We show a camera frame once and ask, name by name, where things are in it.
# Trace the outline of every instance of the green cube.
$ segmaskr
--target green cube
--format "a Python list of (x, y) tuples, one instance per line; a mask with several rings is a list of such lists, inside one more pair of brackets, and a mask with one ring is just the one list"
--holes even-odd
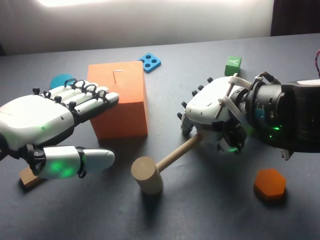
[(241, 57), (228, 56), (228, 61), (225, 65), (224, 75), (233, 76), (240, 73)]

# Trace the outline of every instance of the wooden mallet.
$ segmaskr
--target wooden mallet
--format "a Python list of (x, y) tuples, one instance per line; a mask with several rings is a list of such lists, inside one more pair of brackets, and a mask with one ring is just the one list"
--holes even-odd
[(199, 133), (196, 134), (157, 164), (148, 156), (135, 160), (131, 167), (131, 174), (140, 185), (141, 190), (149, 195), (161, 192), (163, 181), (160, 173), (202, 140), (203, 137)]

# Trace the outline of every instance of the blue circular block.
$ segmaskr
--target blue circular block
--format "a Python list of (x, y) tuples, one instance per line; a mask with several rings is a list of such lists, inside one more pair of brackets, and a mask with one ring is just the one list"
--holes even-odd
[[(59, 74), (57, 76), (55, 76), (54, 78), (52, 78), (51, 83), (50, 83), (50, 88), (54, 89), (57, 88), (59, 86), (63, 86), (65, 85), (65, 81), (69, 80), (69, 79), (73, 79), (74, 77), (70, 74), (64, 73), (64, 74)], [(67, 83), (67, 85), (71, 85), (74, 81), (70, 81)]]

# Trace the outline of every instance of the dark gray tabletop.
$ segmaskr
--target dark gray tabletop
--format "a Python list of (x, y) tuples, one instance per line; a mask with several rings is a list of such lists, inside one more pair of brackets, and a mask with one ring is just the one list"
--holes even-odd
[[(89, 64), (134, 61), (147, 52), (162, 61), (145, 74), (147, 138), (99, 144), (86, 122), (63, 142), (113, 150), (112, 169), (46, 181), (24, 192), (18, 173), (25, 161), (0, 162), (0, 239), (319, 239), (319, 154), (295, 153), (285, 162), (279, 149), (253, 139), (240, 155), (221, 156), (201, 145), (161, 173), (158, 198), (145, 197), (130, 172), (136, 158), (158, 162), (185, 142), (176, 116), (183, 111), (180, 103), (208, 77), (223, 77), (228, 56), (242, 57), (241, 76), (249, 81), (268, 71), (285, 83), (318, 78), (319, 48), (320, 34), (312, 34), (0, 57), (0, 105), (31, 94), (33, 87), (48, 90), (57, 74), (86, 79)], [(285, 204), (267, 206), (255, 196), (253, 184), (263, 168), (286, 178)]]

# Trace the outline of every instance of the mallet handle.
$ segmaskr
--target mallet handle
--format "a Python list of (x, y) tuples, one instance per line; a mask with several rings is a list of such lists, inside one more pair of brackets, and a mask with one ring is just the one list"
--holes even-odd
[(176, 150), (174, 150), (172, 153), (170, 153), (168, 156), (166, 156), (164, 159), (162, 159), (160, 162), (158, 162), (156, 164), (156, 168), (158, 169), (159, 173), (161, 173), (163, 170), (169, 167), (176, 160), (181, 158), (181, 156), (186, 154), (189, 150), (191, 150), (193, 147), (199, 144), (202, 140), (203, 137), (199, 133), (197, 133), (184, 144), (182, 144), (180, 147), (178, 147)]

